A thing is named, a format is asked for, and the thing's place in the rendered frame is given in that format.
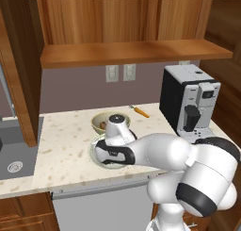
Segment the olive green bowl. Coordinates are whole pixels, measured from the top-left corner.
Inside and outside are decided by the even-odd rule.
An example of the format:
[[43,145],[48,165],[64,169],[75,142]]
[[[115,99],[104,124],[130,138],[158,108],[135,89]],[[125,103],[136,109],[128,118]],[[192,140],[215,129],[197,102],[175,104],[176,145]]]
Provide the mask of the olive green bowl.
[[117,114],[117,111],[106,111],[95,115],[91,120],[91,126],[93,127],[95,132],[98,133],[99,135],[104,134],[105,130],[101,128],[101,123],[102,122],[107,123],[109,117],[114,114]]

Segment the orange carrot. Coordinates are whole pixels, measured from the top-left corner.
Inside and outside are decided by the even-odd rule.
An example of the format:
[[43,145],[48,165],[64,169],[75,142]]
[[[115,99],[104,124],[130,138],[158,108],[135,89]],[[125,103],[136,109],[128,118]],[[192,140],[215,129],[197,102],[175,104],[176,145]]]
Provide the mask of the orange carrot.
[[135,111],[136,113],[144,116],[145,118],[150,118],[150,116],[143,110],[141,110],[140,108],[138,107],[134,107],[132,105],[129,106],[129,108],[131,108],[133,111]]

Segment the black and white coffee machine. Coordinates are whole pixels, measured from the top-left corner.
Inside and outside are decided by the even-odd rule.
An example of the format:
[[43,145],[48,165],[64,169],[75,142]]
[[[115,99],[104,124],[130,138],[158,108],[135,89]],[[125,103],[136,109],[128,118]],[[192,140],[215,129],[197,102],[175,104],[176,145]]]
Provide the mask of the black and white coffee machine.
[[175,133],[194,143],[209,128],[221,84],[194,64],[166,66],[159,109]]

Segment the wooden shelf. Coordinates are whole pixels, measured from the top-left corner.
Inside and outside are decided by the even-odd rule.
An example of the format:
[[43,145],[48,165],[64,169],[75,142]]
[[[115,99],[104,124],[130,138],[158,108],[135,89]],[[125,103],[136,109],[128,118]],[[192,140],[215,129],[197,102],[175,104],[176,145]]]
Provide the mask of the wooden shelf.
[[137,41],[46,45],[43,69],[231,58],[233,53],[207,40]]

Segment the white dishwasher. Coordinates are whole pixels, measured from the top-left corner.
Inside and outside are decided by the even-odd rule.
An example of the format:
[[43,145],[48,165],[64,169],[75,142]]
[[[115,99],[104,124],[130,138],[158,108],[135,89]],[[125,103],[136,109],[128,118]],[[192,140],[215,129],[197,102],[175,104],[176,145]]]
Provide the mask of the white dishwasher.
[[148,178],[51,193],[60,231],[145,231],[153,202]]

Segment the tall wooden cupboard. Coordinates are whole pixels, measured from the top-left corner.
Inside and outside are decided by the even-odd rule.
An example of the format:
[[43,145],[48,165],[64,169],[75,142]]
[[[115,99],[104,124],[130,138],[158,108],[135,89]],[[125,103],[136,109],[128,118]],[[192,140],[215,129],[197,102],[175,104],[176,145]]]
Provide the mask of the tall wooden cupboard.
[[241,147],[241,0],[213,0],[204,38],[233,52],[200,67],[221,83],[213,121]]

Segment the wooden side panel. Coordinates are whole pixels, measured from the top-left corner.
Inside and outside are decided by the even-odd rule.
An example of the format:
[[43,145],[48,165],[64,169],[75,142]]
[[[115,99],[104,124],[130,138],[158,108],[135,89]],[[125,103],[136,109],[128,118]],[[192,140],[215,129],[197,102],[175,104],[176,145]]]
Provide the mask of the wooden side panel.
[[43,47],[37,1],[0,0],[0,61],[30,147],[38,144]]

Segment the grey sink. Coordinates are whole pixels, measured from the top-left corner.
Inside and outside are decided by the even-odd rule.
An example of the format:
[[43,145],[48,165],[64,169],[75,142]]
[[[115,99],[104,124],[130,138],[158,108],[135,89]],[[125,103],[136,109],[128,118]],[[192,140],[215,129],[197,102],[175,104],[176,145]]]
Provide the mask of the grey sink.
[[0,180],[33,175],[38,149],[24,142],[17,120],[0,121]]

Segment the grey tap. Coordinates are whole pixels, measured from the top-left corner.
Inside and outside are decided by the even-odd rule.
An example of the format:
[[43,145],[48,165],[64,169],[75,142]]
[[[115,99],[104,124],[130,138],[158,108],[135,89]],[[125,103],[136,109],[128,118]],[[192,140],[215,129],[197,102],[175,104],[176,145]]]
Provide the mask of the grey tap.
[[7,83],[7,80],[5,78],[2,63],[0,63],[0,82],[2,83],[5,95],[7,97],[8,105],[9,105],[10,111],[12,113],[12,116],[15,117],[16,113],[15,113],[14,105],[12,103],[12,99],[11,99],[10,92],[9,92],[9,89],[8,89],[8,83]]

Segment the wooden base cupboard door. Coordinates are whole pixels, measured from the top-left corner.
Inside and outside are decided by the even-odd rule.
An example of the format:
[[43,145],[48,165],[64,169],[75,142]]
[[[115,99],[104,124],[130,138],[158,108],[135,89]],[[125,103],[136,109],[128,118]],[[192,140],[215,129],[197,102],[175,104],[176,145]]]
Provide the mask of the wooden base cupboard door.
[[51,194],[0,199],[0,231],[60,231]]

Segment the wooden wall cupboards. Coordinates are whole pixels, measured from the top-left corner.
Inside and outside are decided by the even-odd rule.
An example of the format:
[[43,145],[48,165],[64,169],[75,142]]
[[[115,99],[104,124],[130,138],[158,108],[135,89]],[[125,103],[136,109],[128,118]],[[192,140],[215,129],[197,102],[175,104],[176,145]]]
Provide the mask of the wooden wall cupboards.
[[194,40],[214,0],[36,0],[44,42]]

